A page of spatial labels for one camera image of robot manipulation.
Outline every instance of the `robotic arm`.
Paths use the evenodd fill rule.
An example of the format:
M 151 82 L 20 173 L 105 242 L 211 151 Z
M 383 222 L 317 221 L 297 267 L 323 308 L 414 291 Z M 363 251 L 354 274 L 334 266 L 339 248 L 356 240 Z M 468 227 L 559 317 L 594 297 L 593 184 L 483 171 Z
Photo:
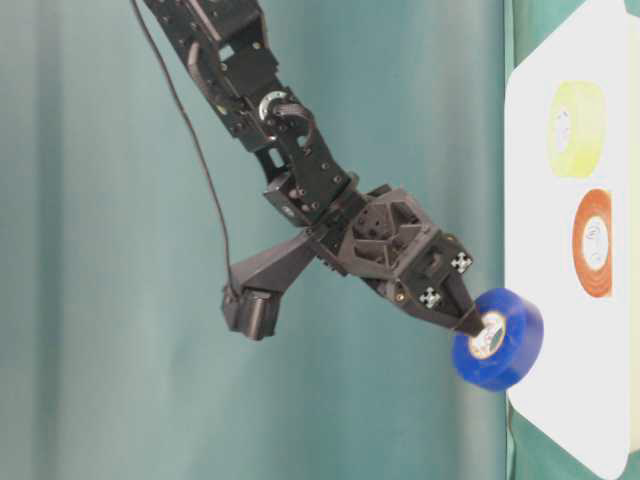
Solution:
M 231 330 L 272 336 L 282 296 L 314 258 L 411 316 L 469 336 L 484 329 L 462 280 L 469 252 L 403 189 L 358 190 L 278 80 L 256 0 L 144 1 L 223 125 L 257 157 L 264 196 L 302 229 L 231 267 L 222 305 Z

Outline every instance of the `yellow tape roll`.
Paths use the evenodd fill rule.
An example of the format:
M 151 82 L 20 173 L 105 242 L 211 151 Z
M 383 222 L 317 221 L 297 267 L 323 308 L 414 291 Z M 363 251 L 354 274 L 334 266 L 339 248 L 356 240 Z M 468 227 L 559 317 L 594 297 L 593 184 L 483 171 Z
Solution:
M 564 82 L 558 87 L 549 118 L 548 148 L 558 177 L 588 177 L 604 144 L 606 125 L 602 89 L 591 82 Z

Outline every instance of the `dark green fabric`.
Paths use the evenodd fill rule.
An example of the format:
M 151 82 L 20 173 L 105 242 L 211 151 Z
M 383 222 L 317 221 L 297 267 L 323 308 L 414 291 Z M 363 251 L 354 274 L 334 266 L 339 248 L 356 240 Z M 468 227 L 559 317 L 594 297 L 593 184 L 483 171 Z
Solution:
M 597 480 L 580 462 L 511 408 L 509 434 L 512 469 L 509 480 Z M 640 478 L 640 452 L 629 457 L 620 480 Z
M 507 0 L 505 2 L 505 73 L 522 62 L 583 0 Z M 640 15 L 640 0 L 627 0 Z M 591 480 L 593 473 L 509 407 L 507 477 L 509 480 Z M 640 452 L 629 457 L 620 480 L 640 479 Z

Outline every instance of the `white board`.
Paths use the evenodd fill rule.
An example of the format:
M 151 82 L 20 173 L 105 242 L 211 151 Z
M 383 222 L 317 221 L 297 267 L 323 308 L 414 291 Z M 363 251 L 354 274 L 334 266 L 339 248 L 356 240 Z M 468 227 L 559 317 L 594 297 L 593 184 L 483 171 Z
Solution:
M 509 398 L 604 479 L 622 473 L 630 448 L 629 63 L 624 2 L 588 0 L 514 70 L 505 108 L 506 286 L 535 303 L 545 320 L 540 356 Z M 569 148 L 565 137 L 579 119 L 552 116 L 552 108 L 564 84 L 580 82 L 604 98 L 602 149 L 588 174 L 558 175 L 550 150 Z M 588 108 L 581 114 L 597 116 Z M 582 127 L 596 128 L 584 119 Z M 611 261 L 611 289 L 596 296 L 574 259 L 576 216 L 591 190 L 611 201 L 610 245 L 606 235 L 588 240 L 597 222 L 580 230 L 585 258 L 604 248 Z

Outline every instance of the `label on tape core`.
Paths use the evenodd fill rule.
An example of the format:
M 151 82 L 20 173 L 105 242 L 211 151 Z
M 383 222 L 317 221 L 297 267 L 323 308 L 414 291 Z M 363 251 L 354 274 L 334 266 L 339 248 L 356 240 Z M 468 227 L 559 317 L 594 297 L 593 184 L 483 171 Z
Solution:
M 558 112 L 555 118 L 556 151 L 564 153 L 571 140 L 571 116 L 566 109 Z
M 490 311 L 482 316 L 484 329 L 469 338 L 469 351 L 475 358 L 483 360 L 496 353 L 507 331 L 507 321 L 500 312 Z
M 600 270 L 609 255 L 609 232 L 600 216 L 591 217 L 582 233 L 582 256 L 591 270 Z

